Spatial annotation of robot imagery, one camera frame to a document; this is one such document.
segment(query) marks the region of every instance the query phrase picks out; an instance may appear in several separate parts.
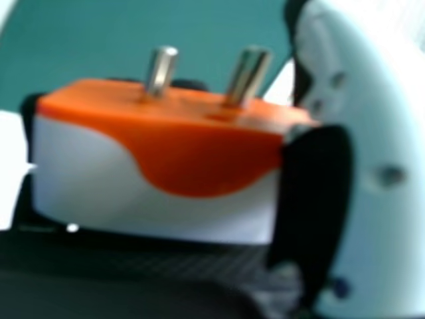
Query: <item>white plastic body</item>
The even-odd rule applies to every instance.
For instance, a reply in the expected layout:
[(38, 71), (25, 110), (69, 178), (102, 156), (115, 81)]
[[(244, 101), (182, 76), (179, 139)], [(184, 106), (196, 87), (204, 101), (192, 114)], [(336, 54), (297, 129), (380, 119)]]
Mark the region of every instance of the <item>white plastic body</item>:
[[(425, 316), (425, 60), (412, 43), (365, 19), (311, 0), (297, 24), (297, 53), (314, 80), (301, 104), (325, 124), (346, 128), (355, 162), (329, 273), (344, 278), (351, 293), (338, 299), (324, 288), (315, 313), (419, 318)], [(345, 79), (333, 87), (340, 72)], [(323, 102), (317, 114), (316, 100)], [(386, 167), (403, 172), (391, 187), (381, 183)]]
[(34, 161), (33, 204), (55, 221), (208, 243), (271, 240), (278, 170), (230, 195), (171, 195), (146, 181), (130, 152), (111, 137), (42, 116), (35, 118)]

